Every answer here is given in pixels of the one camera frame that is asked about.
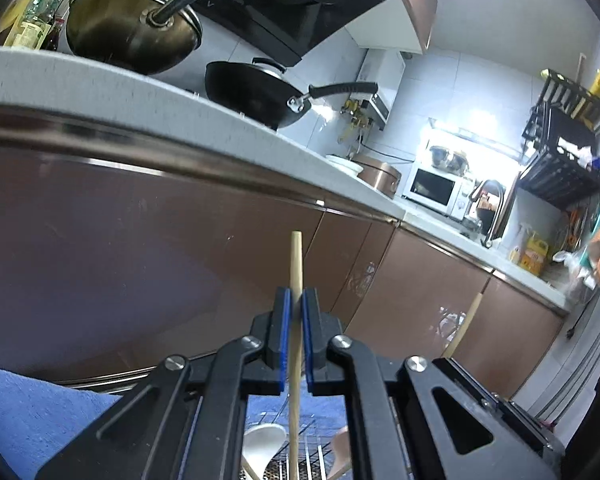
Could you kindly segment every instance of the brown cabinet door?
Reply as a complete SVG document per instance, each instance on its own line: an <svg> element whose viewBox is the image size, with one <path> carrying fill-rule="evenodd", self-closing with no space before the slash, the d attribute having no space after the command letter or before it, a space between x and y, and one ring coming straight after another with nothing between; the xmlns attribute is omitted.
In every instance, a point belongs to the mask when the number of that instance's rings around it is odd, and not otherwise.
<svg viewBox="0 0 600 480"><path fill-rule="evenodd" d="M394 231L395 227L391 224L371 223L340 295L331 309L331 313L344 326L349 324L371 287Z"/></svg>
<svg viewBox="0 0 600 480"><path fill-rule="evenodd" d="M511 397L561 326L549 309L492 278L454 358L488 390Z"/></svg>
<svg viewBox="0 0 600 480"><path fill-rule="evenodd" d="M322 211L0 150L0 367L71 380L217 349L288 284Z"/></svg>
<svg viewBox="0 0 600 480"><path fill-rule="evenodd" d="M487 278L398 230L346 333L389 358L439 357Z"/></svg>
<svg viewBox="0 0 600 480"><path fill-rule="evenodd" d="M343 289L371 220L325 213L304 258L304 286L318 290L320 309L330 312Z"/></svg>

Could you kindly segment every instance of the silver bolt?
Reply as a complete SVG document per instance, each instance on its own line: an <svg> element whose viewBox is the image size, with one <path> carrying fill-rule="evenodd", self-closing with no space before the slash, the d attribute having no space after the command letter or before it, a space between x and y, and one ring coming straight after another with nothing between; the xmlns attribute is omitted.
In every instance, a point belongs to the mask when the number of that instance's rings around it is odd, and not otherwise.
<svg viewBox="0 0 600 480"><path fill-rule="evenodd" d="M407 366L414 372L423 372L427 368L427 360L419 355L407 359Z"/></svg>
<svg viewBox="0 0 600 480"><path fill-rule="evenodd" d="M342 349L347 349L350 348L350 346L352 345L353 341L351 340L350 337L344 335L344 334L340 334L340 335L335 335L333 336L333 338L331 339L331 343L336 347L336 348L342 348Z"/></svg>
<svg viewBox="0 0 600 480"><path fill-rule="evenodd" d="M172 372L182 370L185 364L186 361L181 355L172 355L164 360L164 367L167 368L167 370L171 370Z"/></svg>
<svg viewBox="0 0 600 480"><path fill-rule="evenodd" d="M249 350L255 350L262 346L262 341L252 335L246 335L242 338L242 344Z"/></svg>

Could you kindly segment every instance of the white ladle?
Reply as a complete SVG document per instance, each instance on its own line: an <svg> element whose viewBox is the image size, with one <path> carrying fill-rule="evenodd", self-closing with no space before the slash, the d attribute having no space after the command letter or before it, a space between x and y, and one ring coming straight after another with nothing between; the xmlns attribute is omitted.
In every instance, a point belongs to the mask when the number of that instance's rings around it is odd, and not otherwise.
<svg viewBox="0 0 600 480"><path fill-rule="evenodd" d="M351 448L349 447L349 427L338 430L331 439L331 450L335 455L333 466L327 475L327 480L336 480L351 469Z"/></svg>
<svg viewBox="0 0 600 480"><path fill-rule="evenodd" d="M251 466L258 476L247 479L262 480L264 471L286 441L286 430L279 424L260 424L244 432L242 460Z"/></svg>

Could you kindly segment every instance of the black wok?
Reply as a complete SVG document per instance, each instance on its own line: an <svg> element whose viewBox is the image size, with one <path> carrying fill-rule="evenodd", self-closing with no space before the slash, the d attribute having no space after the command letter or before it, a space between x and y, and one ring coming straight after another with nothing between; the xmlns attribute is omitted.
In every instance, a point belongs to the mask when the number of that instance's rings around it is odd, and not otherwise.
<svg viewBox="0 0 600 480"><path fill-rule="evenodd" d="M286 68L270 59L254 57L252 64L215 61L206 66L206 95L212 101L245 114L273 130L295 123L311 109L309 97L318 99L334 94L360 92L376 94L372 82L349 82L328 86L309 86L302 94L272 70Z"/></svg>

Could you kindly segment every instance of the blue towel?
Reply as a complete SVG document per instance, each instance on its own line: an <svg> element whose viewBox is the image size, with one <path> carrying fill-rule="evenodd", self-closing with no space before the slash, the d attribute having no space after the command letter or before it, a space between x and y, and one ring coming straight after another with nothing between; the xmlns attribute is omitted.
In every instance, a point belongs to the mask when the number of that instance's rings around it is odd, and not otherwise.
<svg viewBox="0 0 600 480"><path fill-rule="evenodd" d="M250 397L247 427L262 420L263 412L277 413L285 397ZM0 454L22 480L33 480L45 462L119 398L0 370ZM301 427L311 423L327 442L347 423L342 397L313 397L304 383L301 406ZM288 408L277 423L288 425Z"/></svg>
<svg viewBox="0 0 600 480"><path fill-rule="evenodd" d="M0 454L22 480L120 397L72 390L0 370Z"/></svg>

